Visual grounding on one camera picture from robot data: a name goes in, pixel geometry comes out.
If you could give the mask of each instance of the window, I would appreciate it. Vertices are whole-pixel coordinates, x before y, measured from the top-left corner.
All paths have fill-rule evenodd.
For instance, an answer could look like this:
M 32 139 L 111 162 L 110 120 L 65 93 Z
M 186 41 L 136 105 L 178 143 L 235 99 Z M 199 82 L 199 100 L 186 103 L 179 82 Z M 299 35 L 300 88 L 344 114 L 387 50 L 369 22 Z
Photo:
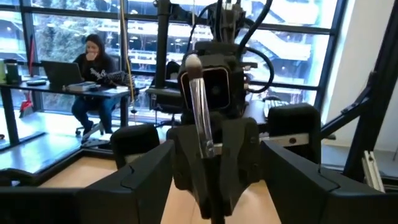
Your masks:
M 31 0 L 34 7 L 82 11 L 119 12 L 120 0 Z
M 118 27 L 106 29 L 115 22 L 109 19 L 66 17 L 34 14 L 34 31 L 39 60 L 72 62 L 85 51 L 85 38 L 95 33 L 103 38 L 106 52 L 118 57 Z M 69 112 L 74 96 L 42 93 L 44 110 Z
M 27 60 L 19 12 L 0 11 L 0 43 L 0 59 Z
M 243 0 L 246 17 L 256 20 L 266 0 Z M 330 28 L 337 0 L 274 0 L 262 23 Z
M 79 54 L 85 51 L 85 37 L 88 34 L 99 34 L 105 43 L 106 51 L 115 59 L 117 65 L 121 62 L 120 22 L 118 19 L 88 18 L 85 16 L 112 17 L 120 10 L 121 0 L 24 0 L 30 3 L 29 13 L 32 13 L 33 23 L 27 17 L 28 24 L 22 26 L 21 14 L 19 12 L 0 11 L 0 58 L 14 58 L 27 60 L 24 43 L 24 32 L 31 35 L 30 29 L 23 30 L 23 27 L 33 27 L 35 35 L 35 51 L 37 59 L 72 62 Z M 128 20 L 128 56 L 133 73 L 136 72 L 136 86 L 145 88 L 153 81 L 153 74 L 156 71 L 156 50 L 157 50 L 157 22 L 154 22 L 157 15 L 157 8 L 154 0 L 123 0 L 127 2 L 129 14 L 140 15 L 139 20 Z M 268 91 L 255 98 L 262 98 L 266 95 L 276 95 L 290 103 L 307 102 L 313 104 L 315 96 L 317 101 L 322 103 L 321 94 L 317 95 L 317 88 L 324 88 L 328 69 L 324 69 L 324 63 L 331 62 L 330 37 L 334 37 L 332 30 L 338 27 L 331 27 L 335 16 L 336 6 L 340 0 L 273 0 L 272 7 L 267 17 L 255 31 L 248 46 L 258 49 L 266 54 L 272 61 L 275 68 L 274 83 L 279 83 L 284 88 L 270 87 Z M 0 4 L 19 5 L 20 0 L 0 0 Z M 194 11 L 197 15 L 205 6 L 215 3 L 216 0 L 171 0 L 179 4 L 187 11 Z M 260 15 L 266 0 L 242 0 L 241 6 L 246 11 L 246 17 L 256 20 Z M 269 24 L 272 30 L 266 30 Z M 311 27 L 312 33 L 306 32 L 302 27 Z M 167 61 L 181 63 L 183 55 L 187 51 L 188 38 L 191 27 L 184 23 L 171 23 L 167 44 Z M 240 42 L 247 30 L 242 30 L 237 36 L 236 42 Z M 197 26 L 193 35 L 191 46 L 198 41 L 213 39 L 210 28 Z M 261 85 L 269 79 L 269 69 L 258 55 L 250 52 L 243 57 L 246 62 L 256 62 L 259 68 L 252 69 L 249 73 L 256 84 Z M 13 92 L 16 105 L 24 100 L 23 92 Z M 74 102 L 74 96 L 56 95 L 50 93 L 42 94 L 44 109 L 52 111 L 70 112 Z M 154 112 L 149 111 L 149 97 L 142 90 L 137 97 L 135 106 L 138 115 L 144 120 L 154 120 Z M 168 119 L 167 114 L 158 113 L 158 118 Z
M 19 0 L 0 0 L 0 4 L 18 6 L 19 5 Z
M 259 90 L 262 86 L 251 85 L 251 89 Z M 291 104 L 308 103 L 313 105 L 315 101 L 316 91 L 298 90 L 291 88 L 270 87 L 263 93 L 253 94 L 252 100 L 262 100 L 266 96 L 277 96 L 281 100 Z
M 153 0 L 129 0 L 128 11 L 130 14 L 156 15 L 157 8 L 153 2 Z M 192 11 L 193 0 L 171 0 L 171 2 Z M 215 2 L 216 0 L 195 1 L 196 14 L 205 6 Z M 246 17 L 256 20 L 265 2 L 266 0 L 242 0 L 241 6 L 246 11 Z M 336 3 L 337 0 L 274 0 L 270 13 L 263 23 L 330 28 Z
M 155 72 L 157 23 L 129 21 L 129 56 L 133 70 Z M 187 51 L 191 27 L 184 24 L 169 26 L 168 61 L 181 62 Z M 238 43 L 246 30 L 238 35 Z M 195 29 L 194 41 L 211 40 L 211 31 L 206 26 Z M 261 50 L 272 61 L 275 69 L 274 82 L 317 86 L 325 59 L 328 35 L 311 35 L 290 32 L 257 30 L 249 46 Z M 248 53 L 244 61 L 257 62 L 259 68 L 250 71 L 254 80 L 266 82 L 269 70 L 262 58 Z
M 243 38 L 244 31 L 239 34 L 237 42 Z M 274 83 L 317 86 L 328 41 L 328 35 L 257 30 L 248 44 L 269 57 L 275 71 Z M 258 64 L 258 68 L 250 71 L 252 79 L 268 81 L 269 69 L 262 58 L 247 53 L 243 60 Z

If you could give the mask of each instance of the black jacket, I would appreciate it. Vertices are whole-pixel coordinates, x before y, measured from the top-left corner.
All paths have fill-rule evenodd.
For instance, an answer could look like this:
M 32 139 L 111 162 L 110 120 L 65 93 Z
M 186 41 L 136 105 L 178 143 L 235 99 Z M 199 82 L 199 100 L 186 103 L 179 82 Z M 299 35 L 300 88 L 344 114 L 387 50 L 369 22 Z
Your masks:
M 97 75 L 102 72 L 111 73 L 116 71 L 114 61 L 108 54 L 103 54 L 101 58 L 96 58 L 94 61 L 87 61 L 86 53 L 83 53 L 73 62 L 79 65 L 80 73 L 85 81 L 98 82 Z

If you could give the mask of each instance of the papers on desk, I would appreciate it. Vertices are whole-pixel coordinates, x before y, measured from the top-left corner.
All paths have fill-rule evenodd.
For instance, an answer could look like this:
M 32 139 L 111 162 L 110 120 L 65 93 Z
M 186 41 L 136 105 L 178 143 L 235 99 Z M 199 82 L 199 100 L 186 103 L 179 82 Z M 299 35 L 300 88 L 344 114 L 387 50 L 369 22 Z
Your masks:
M 126 91 L 129 91 L 128 87 L 118 86 L 117 88 L 111 88 L 111 89 L 105 90 L 104 93 L 118 94 L 118 93 L 124 93 Z
M 67 91 L 84 92 L 88 91 L 90 88 L 95 88 L 95 82 L 82 82 L 77 84 L 71 84 L 65 87 Z

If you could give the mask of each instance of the metal rod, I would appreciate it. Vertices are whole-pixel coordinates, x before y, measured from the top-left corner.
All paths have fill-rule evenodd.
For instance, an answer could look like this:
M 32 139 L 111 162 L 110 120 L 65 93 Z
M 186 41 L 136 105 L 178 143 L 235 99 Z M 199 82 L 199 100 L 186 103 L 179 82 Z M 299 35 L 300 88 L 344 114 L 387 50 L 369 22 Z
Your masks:
M 169 19 L 171 13 L 170 9 L 170 0 L 157 1 L 158 33 L 156 50 L 155 88 L 165 87 L 167 36 L 169 34 Z

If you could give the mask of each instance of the bottle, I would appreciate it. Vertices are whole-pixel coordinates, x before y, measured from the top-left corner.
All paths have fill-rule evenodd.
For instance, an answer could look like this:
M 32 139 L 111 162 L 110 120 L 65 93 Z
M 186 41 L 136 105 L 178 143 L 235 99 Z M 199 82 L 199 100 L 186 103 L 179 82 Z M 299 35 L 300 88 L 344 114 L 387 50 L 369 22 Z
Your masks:
M 7 83 L 6 66 L 4 64 L 4 61 L 0 59 L 0 84 L 5 84 L 5 83 Z
M 7 84 L 9 85 L 18 85 L 22 83 L 22 78 L 18 72 L 18 64 L 17 60 L 14 59 L 6 59 L 4 60 L 4 64 L 7 69 Z

